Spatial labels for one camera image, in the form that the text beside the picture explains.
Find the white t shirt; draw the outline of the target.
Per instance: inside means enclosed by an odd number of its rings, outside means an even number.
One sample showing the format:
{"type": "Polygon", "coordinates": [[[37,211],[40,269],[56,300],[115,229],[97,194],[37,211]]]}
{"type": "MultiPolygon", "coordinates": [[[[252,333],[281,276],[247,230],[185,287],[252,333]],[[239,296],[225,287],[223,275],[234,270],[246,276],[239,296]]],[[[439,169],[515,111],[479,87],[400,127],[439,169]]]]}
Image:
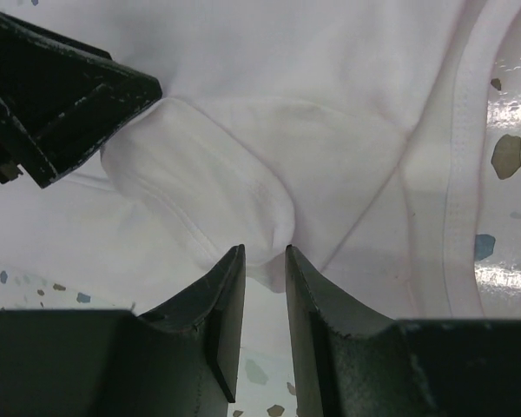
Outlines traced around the white t shirt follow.
{"type": "Polygon", "coordinates": [[[50,189],[0,186],[0,261],[140,310],[233,245],[298,247],[394,317],[480,317],[488,76],[521,1],[0,1],[162,99],[50,189]]]}

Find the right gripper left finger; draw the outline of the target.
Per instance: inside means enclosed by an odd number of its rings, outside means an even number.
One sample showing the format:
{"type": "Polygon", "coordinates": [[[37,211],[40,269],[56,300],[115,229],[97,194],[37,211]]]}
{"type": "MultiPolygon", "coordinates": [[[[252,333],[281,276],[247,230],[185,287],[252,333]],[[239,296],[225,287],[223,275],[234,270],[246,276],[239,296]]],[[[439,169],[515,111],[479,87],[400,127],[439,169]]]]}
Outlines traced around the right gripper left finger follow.
{"type": "Polygon", "coordinates": [[[246,254],[144,314],[0,310],[0,416],[224,416],[236,397],[246,254]]]}

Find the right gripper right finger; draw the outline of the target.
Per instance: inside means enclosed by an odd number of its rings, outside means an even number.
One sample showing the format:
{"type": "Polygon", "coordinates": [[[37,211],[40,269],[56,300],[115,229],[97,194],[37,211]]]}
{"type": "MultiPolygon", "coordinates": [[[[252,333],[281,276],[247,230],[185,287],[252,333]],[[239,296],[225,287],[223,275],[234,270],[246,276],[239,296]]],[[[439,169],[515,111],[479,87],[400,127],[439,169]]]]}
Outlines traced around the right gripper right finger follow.
{"type": "Polygon", "coordinates": [[[301,416],[521,416],[521,320],[393,320],[286,250],[301,416]]]}

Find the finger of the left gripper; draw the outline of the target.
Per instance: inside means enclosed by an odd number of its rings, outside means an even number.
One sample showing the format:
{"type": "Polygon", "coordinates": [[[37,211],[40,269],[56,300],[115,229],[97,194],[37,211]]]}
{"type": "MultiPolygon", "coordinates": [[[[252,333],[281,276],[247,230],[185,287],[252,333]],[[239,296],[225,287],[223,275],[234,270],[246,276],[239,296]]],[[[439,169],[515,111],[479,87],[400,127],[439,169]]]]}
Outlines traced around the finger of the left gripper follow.
{"type": "Polygon", "coordinates": [[[108,52],[0,11],[0,183],[48,187],[161,98],[108,52]]]}

